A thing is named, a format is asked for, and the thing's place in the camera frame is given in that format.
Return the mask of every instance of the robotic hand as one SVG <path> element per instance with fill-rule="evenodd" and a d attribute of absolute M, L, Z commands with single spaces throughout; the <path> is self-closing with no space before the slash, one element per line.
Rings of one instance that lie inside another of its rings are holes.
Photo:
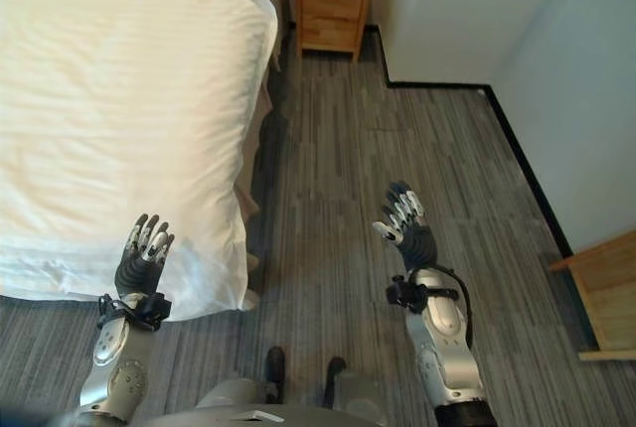
<path fill-rule="evenodd" d="M 406 278 L 393 277 L 387 299 L 408 308 L 406 328 L 437 423 L 440 427 L 496 427 L 470 352 L 472 312 L 466 285 L 453 270 L 437 264 L 434 236 L 408 184 L 391 183 L 387 199 L 390 207 L 383 206 L 383 212 L 388 223 L 376 221 L 373 227 L 396 246 L 406 268 Z M 439 272 L 459 284 L 468 322 L 456 305 L 458 292 L 444 286 Z"/>
<path fill-rule="evenodd" d="M 101 334 L 81 390 L 78 425 L 125 425 L 145 395 L 151 333 L 171 308 L 156 290 L 174 235 L 167 222 L 153 232 L 158 221 L 144 214 L 130 231 L 115 273 L 121 299 L 99 298 Z"/>

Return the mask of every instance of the white wall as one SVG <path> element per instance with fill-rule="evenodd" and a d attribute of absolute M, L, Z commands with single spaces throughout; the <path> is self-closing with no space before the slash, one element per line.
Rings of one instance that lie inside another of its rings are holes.
<path fill-rule="evenodd" d="M 544 0 L 382 0 L 391 80 L 489 82 Z"/>
<path fill-rule="evenodd" d="M 636 0 L 550 0 L 493 88 L 574 251 L 636 226 Z"/>

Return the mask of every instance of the white bedsheet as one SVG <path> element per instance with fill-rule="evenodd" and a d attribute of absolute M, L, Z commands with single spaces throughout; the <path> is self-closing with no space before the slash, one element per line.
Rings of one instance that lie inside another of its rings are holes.
<path fill-rule="evenodd" d="M 275 33 L 267 0 L 0 0 L 0 294 L 113 293 L 146 212 L 176 235 L 170 321 L 238 308 L 233 183 Z"/>

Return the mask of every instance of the striped carpet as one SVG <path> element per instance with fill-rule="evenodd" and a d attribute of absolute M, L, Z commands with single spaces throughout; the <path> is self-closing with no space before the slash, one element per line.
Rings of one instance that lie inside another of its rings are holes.
<path fill-rule="evenodd" d="M 384 291 L 399 257 L 371 231 L 387 182 L 419 192 L 440 262 L 474 300 L 475 347 L 501 426 L 636 425 L 633 362 L 582 363 L 584 336 L 541 212 L 488 101 L 475 90 L 387 89 L 378 39 L 360 62 L 283 54 L 270 81 L 251 250 L 263 263 L 250 313 L 166 324 L 138 418 L 194 406 L 219 380 L 261 377 L 272 345 L 288 356 L 287 401 L 316 404 L 333 355 L 378 382 L 394 426 L 435 425 L 403 313 Z M 0 299 L 0 402 L 77 405 L 96 308 Z"/>

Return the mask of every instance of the wooden furniture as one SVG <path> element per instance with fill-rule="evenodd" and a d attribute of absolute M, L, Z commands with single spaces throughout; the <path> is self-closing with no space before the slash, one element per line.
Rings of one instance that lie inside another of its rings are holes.
<path fill-rule="evenodd" d="M 636 359 L 636 230 L 550 265 L 567 268 L 600 347 L 578 357 Z"/>
<path fill-rule="evenodd" d="M 358 60 L 369 0 L 296 0 L 296 51 L 351 52 Z"/>

